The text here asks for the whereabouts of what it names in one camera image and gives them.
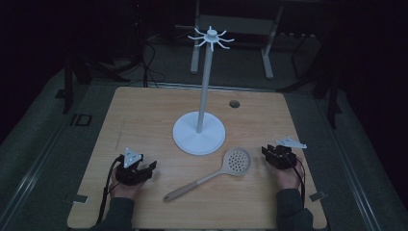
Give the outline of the beige slotted skimmer spoon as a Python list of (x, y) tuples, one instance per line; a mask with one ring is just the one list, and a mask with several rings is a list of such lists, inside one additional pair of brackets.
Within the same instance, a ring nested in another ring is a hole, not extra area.
[(241, 147), (230, 148), (224, 154), (222, 159), (222, 165), (219, 170), (201, 179), (193, 181), (188, 185), (185, 185), (177, 190), (174, 190), (173, 192), (166, 194), (163, 198), (163, 202), (169, 202), (171, 200), (174, 200), (221, 174), (227, 174), (231, 176), (243, 176), (249, 171), (251, 163), (252, 163), (251, 156), (244, 148)]

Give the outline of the white utensil rack with hooks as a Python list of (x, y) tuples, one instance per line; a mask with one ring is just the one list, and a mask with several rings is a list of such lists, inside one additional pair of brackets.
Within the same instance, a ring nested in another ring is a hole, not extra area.
[(217, 116), (206, 112), (215, 45), (227, 49), (224, 42), (232, 42), (234, 39), (223, 38), (226, 32), (219, 33), (212, 26), (205, 33), (197, 28), (194, 30), (197, 36), (190, 39), (199, 40), (194, 47), (206, 46), (199, 110), (180, 116), (173, 125), (172, 137), (176, 145), (186, 153), (204, 156), (220, 149), (226, 138), (222, 121)]

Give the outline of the person's right hand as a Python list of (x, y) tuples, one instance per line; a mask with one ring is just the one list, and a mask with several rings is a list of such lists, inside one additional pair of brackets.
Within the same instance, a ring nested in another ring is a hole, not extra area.
[(304, 177), (302, 160), (298, 159), (294, 168), (276, 169), (274, 175), (280, 191), (287, 189), (298, 190)]

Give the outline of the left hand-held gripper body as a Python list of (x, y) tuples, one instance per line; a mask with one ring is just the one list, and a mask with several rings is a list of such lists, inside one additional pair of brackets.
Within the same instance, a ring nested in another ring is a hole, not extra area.
[(125, 148), (125, 152), (119, 156), (119, 165), (116, 167), (115, 179), (118, 182), (133, 186), (144, 181), (138, 170), (139, 155), (130, 148)]

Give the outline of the white metal desk frame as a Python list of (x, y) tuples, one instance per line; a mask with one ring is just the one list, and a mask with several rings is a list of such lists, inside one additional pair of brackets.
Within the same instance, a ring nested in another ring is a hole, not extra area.
[(195, 0), (194, 36), (189, 36), (189, 39), (194, 41), (191, 56), (191, 74), (198, 72), (200, 47), (205, 46), (206, 52), (210, 53), (214, 51), (215, 44), (218, 44), (223, 49), (227, 49), (224, 42), (232, 42), (233, 40), (223, 38), (222, 36), (227, 32), (232, 32), (236, 34), (268, 37), (268, 42), (260, 49), (260, 52), (266, 78), (268, 80), (273, 79), (274, 74), (269, 53), (271, 52), (271, 47), (277, 34), (284, 7), (278, 7), (273, 19), (260, 19), (202, 14), (200, 12), (200, 5), (200, 0)]

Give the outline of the person's left hand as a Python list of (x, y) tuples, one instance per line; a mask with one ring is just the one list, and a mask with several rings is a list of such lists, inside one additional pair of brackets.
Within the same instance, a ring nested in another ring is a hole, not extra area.
[(136, 200), (143, 185), (143, 182), (133, 186), (123, 185), (115, 179), (115, 176), (113, 176), (112, 183), (109, 186), (109, 194), (111, 198), (120, 197)]

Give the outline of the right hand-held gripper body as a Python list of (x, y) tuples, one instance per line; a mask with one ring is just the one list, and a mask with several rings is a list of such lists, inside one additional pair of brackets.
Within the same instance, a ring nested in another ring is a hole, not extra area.
[(300, 141), (286, 137), (276, 141), (276, 153), (271, 153), (270, 163), (277, 169), (288, 169), (296, 166), (297, 156), (293, 148), (306, 149), (307, 145)]

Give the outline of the black metal stand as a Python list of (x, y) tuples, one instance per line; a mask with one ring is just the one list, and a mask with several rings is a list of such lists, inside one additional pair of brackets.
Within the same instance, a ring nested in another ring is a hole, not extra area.
[(64, 100), (64, 115), (69, 112), (73, 104), (73, 76), (77, 77), (81, 85), (89, 85), (92, 80), (92, 77), (88, 73), (88, 64), (114, 81), (127, 82), (127, 79), (115, 74), (100, 62), (93, 60), (90, 56), (78, 51), (67, 52), (64, 57), (64, 88), (59, 90), (56, 95), (57, 98)]
[(340, 55), (336, 51), (336, 32), (331, 29), (324, 36), (318, 36), (320, 47), (309, 68), (300, 75), (300, 79), (277, 92), (292, 92), (309, 83), (315, 82), (312, 90), (314, 99), (328, 97), (326, 117), (333, 129), (337, 128), (336, 114), (341, 110), (338, 106), (340, 85)]

